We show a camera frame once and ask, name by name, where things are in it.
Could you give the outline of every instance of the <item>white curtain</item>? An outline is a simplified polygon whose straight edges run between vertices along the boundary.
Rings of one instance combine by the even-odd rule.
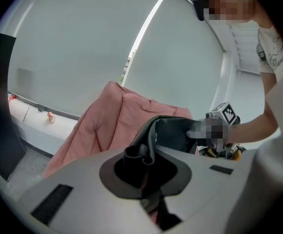
[[[8,89],[81,115],[108,81],[119,82],[134,40],[157,1],[35,1],[17,34]]]
[[[220,80],[222,48],[186,0],[163,0],[133,58],[125,87],[205,117]]]

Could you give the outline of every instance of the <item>ceiling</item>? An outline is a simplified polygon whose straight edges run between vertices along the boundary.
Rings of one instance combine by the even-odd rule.
[[[239,54],[239,70],[259,74],[259,59],[256,54],[256,46],[258,43],[257,23],[253,21],[239,23],[237,25],[230,26],[229,28],[233,34]]]

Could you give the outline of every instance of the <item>small object on ledge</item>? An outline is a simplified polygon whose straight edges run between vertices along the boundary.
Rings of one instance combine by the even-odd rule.
[[[48,112],[48,113],[47,113],[47,117],[48,117],[50,123],[54,123],[55,120],[56,120],[56,119],[55,119],[55,116],[53,116],[53,113],[52,113],[52,112]]]
[[[8,103],[9,103],[11,100],[15,99],[15,98],[17,98],[16,95],[14,95],[14,94],[8,94]]]
[[[38,104],[38,111],[39,111],[39,112],[44,112],[45,109],[46,109],[46,108],[45,108],[44,106]]]

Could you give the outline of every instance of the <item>person's arm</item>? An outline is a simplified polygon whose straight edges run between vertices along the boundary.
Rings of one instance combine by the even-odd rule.
[[[261,73],[261,77],[266,95],[277,83],[277,80],[272,73]],[[264,113],[248,123],[234,125],[228,143],[256,142],[269,137],[277,128],[278,124],[265,100]]]

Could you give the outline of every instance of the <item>black sticker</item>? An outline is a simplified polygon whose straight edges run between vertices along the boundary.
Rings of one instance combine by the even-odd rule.
[[[216,165],[212,165],[210,169],[218,171],[220,173],[229,174],[229,175],[233,172],[233,169],[231,168],[216,166]]]
[[[266,61],[266,55],[264,53],[263,47],[259,43],[257,45],[256,52],[257,52],[260,60]]]
[[[60,206],[66,200],[73,187],[59,184],[53,191],[32,211],[31,215],[38,221],[48,225]]]
[[[230,125],[234,119],[236,118],[236,115],[234,114],[230,104],[223,110],[223,115],[226,118],[228,124]]]

